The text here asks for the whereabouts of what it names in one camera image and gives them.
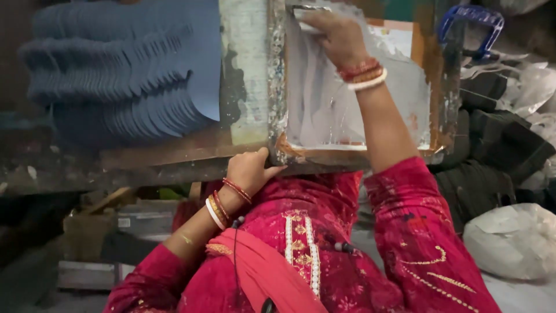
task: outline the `red kurta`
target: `red kurta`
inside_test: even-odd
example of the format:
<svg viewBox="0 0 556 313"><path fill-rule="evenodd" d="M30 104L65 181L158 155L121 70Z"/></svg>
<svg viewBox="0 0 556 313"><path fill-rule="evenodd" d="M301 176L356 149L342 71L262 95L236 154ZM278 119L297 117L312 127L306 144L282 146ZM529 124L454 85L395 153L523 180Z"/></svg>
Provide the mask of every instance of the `red kurta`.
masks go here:
<svg viewBox="0 0 556 313"><path fill-rule="evenodd" d="M360 172L274 179L240 229L291 255L329 312L500 312L420 158L364 181L386 276L358 250L335 251L356 221L360 179ZM189 282L186 267L158 246L114 288L105 312L253 312L237 296L227 257L208 257Z"/></svg>

